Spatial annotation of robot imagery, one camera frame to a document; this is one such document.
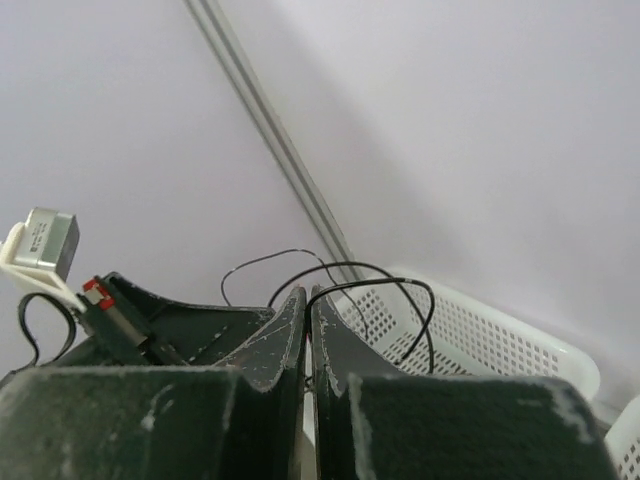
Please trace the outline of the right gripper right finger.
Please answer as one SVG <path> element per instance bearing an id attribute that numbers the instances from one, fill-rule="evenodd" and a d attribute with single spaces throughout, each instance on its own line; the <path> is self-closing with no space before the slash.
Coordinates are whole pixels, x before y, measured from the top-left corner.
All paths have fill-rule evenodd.
<path id="1" fill-rule="evenodd" d="M 309 299 L 309 339 L 317 473 L 321 479 L 378 479 L 362 386 L 369 377 L 403 373 L 344 322 L 318 286 Z"/>

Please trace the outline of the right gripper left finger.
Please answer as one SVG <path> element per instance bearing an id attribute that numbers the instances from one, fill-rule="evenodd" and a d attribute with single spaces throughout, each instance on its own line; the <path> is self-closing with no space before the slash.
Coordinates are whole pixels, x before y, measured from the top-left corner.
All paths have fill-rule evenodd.
<path id="1" fill-rule="evenodd" d="M 219 363 L 238 375 L 223 416 L 219 479 L 298 479 L 307 325 L 304 288 Z"/>

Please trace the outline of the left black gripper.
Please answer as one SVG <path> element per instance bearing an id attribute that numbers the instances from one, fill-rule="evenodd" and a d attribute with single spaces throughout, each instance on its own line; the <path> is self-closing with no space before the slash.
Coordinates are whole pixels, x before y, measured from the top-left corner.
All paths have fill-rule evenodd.
<path id="1" fill-rule="evenodd" d="M 269 307 L 172 300 L 116 272 L 85 282 L 79 300 L 81 325 L 122 365 L 214 364 L 275 315 Z"/>

